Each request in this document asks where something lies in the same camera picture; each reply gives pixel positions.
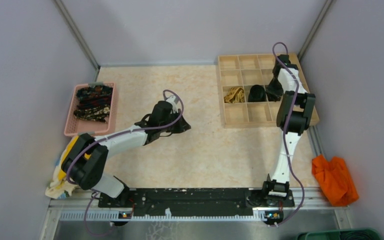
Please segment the wooden compartment tray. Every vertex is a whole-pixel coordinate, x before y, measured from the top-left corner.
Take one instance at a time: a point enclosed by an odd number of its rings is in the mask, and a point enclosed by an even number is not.
[[[310,93],[298,57],[289,53],[289,60],[296,64],[299,70],[299,80],[307,92]],[[218,88],[220,95],[220,110],[225,128],[257,128],[276,127],[280,101],[248,102],[248,95],[253,85],[266,85],[273,78],[275,57],[272,54],[244,54],[218,56]],[[224,103],[224,96],[230,88],[242,87],[245,92],[245,102]],[[314,108],[310,126],[319,122],[319,115]]]

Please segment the green bin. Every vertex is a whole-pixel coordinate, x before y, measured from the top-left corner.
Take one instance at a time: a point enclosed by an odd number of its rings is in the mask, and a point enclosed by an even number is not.
[[[315,232],[306,232],[301,233],[296,237],[296,240],[341,240],[341,235],[343,237],[346,234],[351,232],[362,232],[367,236],[370,236],[371,240],[382,240],[379,233],[371,228],[358,228],[358,229],[338,229],[330,231],[315,231]]]

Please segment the pink plastic basket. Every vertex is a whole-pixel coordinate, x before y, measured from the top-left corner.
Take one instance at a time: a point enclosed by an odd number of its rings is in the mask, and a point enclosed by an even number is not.
[[[79,99],[76,97],[77,90],[91,87],[96,85],[105,85],[112,87],[112,98],[111,98],[111,107],[109,111],[109,121],[108,122],[96,122],[96,121],[85,121],[77,119],[74,116],[74,110],[79,104]],[[93,82],[89,84],[79,84],[75,86],[74,93],[71,98],[70,110],[68,111],[67,122],[65,123],[64,135],[68,137],[73,137],[88,133],[90,135],[105,135],[111,134],[116,129],[116,116],[117,116],[117,102],[119,95],[116,88],[115,82]]]

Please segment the white wall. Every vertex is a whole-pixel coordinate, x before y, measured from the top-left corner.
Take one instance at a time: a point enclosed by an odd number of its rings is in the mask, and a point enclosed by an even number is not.
[[[107,65],[212,64],[218,55],[298,52],[323,0],[63,0]]]
[[[343,157],[356,227],[384,235],[384,1],[338,1],[302,61],[328,158]]]
[[[0,239],[38,239],[73,86],[94,69],[51,0],[0,0]]]

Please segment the orange cloth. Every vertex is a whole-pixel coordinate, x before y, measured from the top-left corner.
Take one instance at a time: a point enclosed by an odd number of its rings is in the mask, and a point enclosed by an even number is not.
[[[317,156],[312,160],[311,173],[333,206],[346,206],[359,199],[353,179],[342,158],[334,156],[331,161],[326,161],[323,155]]]

